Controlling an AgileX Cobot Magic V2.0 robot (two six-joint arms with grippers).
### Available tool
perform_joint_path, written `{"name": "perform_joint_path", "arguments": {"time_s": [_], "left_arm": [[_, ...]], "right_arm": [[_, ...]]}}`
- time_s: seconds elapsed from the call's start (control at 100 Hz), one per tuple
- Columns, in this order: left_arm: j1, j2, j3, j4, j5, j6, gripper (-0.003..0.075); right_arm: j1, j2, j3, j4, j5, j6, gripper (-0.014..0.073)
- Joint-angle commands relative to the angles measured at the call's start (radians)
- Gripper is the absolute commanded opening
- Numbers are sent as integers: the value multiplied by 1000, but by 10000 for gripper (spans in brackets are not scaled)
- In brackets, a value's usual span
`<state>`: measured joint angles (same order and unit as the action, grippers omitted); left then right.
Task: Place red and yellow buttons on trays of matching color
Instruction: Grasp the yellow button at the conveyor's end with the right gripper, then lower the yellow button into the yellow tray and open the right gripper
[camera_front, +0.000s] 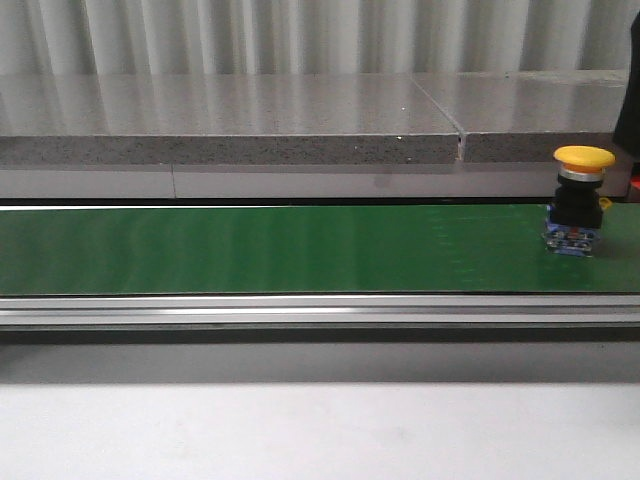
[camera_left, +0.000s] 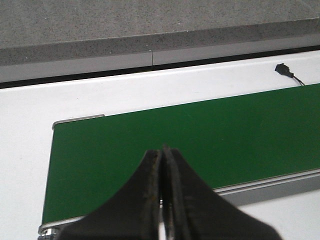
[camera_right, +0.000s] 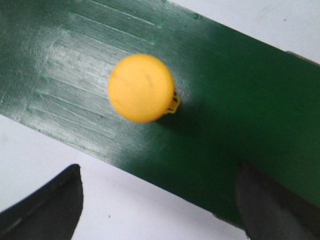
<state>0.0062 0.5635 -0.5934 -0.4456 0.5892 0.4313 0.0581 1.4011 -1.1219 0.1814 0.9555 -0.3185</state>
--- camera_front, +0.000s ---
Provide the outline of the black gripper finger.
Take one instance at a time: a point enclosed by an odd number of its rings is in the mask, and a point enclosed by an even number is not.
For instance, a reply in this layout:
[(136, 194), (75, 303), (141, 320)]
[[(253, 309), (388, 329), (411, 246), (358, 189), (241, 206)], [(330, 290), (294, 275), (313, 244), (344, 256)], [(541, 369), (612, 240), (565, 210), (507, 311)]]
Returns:
[(626, 93), (613, 133), (613, 142), (639, 159), (639, 36), (640, 17), (636, 15), (630, 28), (631, 60)]

